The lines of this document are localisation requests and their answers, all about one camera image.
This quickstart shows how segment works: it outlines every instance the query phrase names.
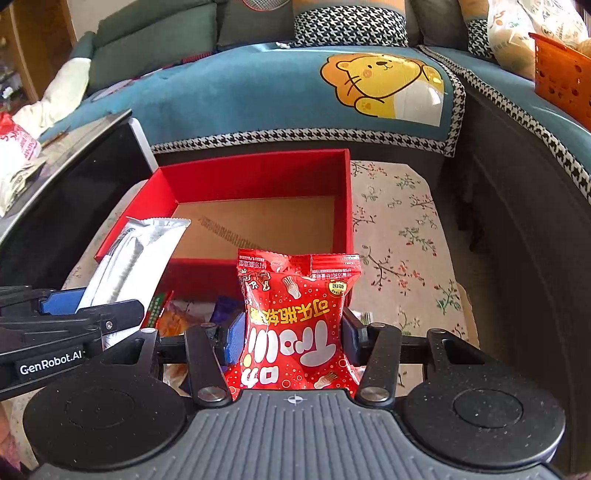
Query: gummy candy bag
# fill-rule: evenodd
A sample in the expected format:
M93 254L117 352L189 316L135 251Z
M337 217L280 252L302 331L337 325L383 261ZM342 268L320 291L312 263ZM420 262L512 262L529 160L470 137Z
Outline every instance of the gummy candy bag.
M361 275L359 255L288 256L238 251L246 341L226 371L233 398L242 388L346 388L358 380L343 353L345 296Z

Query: snack wrapper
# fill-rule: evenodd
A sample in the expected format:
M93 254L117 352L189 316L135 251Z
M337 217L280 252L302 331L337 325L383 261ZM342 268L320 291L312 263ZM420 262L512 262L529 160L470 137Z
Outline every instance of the snack wrapper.
M27 179L44 163L36 160L41 144L12 121L6 113L0 113L0 216L5 216Z
M225 374L233 398L242 388L346 388L354 394L359 381L343 353L340 321L360 275L359 255L240 249L246 341Z

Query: cushion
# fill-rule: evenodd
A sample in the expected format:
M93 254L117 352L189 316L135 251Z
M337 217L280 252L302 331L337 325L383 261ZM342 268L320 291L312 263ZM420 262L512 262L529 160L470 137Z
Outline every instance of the cushion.
M72 49L70 53L70 57L68 60L71 59L91 59L95 53L95 46L93 44L93 40L95 39L94 32L86 32L84 35L80 37L78 43Z
M468 51L484 59L494 58L488 43L488 0L459 0L468 29Z
M293 0L292 47L407 47L404 0Z
M104 47L107 43L137 32L158 20L209 2L210 0L136 0L99 22L95 47Z
M200 53L216 44L216 4L179 12L115 40L95 52L89 90L94 92L121 80L136 78Z
M294 38L294 15L291 2L276 10L258 12L242 0L229 0L217 46L227 49Z
M413 10L410 0L405 0L404 10L407 18L407 34L408 34L408 46L416 47L423 42L423 35L421 29L418 26L417 17Z
M411 0L424 44L467 50L468 31L457 0ZM409 14L407 30L410 43Z

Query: green cushion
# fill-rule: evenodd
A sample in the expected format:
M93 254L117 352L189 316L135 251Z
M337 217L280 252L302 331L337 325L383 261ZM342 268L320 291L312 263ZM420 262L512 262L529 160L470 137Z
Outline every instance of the green cushion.
M457 0L411 0L425 45L466 50L468 31Z
M216 4L179 12L95 51L89 90L136 78L216 45Z
M70 53L68 60L91 59L95 53L95 47L92 43L94 38L94 32L86 32L84 35L82 35L80 40L78 40L78 43L76 43L74 46L72 53Z
M136 0L99 22L95 47L100 48L170 15L211 0Z
M294 14L291 2L270 12L258 12L242 0L229 0L217 46L233 46L269 41L287 41L294 36Z
M421 29L418 26L417 16L414 13L410 0L405 0L404 11L407 15L408 46L416 47L422 43L423 35L421 34Z

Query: plastic basket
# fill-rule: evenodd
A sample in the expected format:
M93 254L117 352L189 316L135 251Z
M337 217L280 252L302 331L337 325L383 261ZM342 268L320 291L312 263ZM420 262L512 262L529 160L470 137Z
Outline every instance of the plastic basket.
M535 92L591 130L591 59L530 33L535 40Z

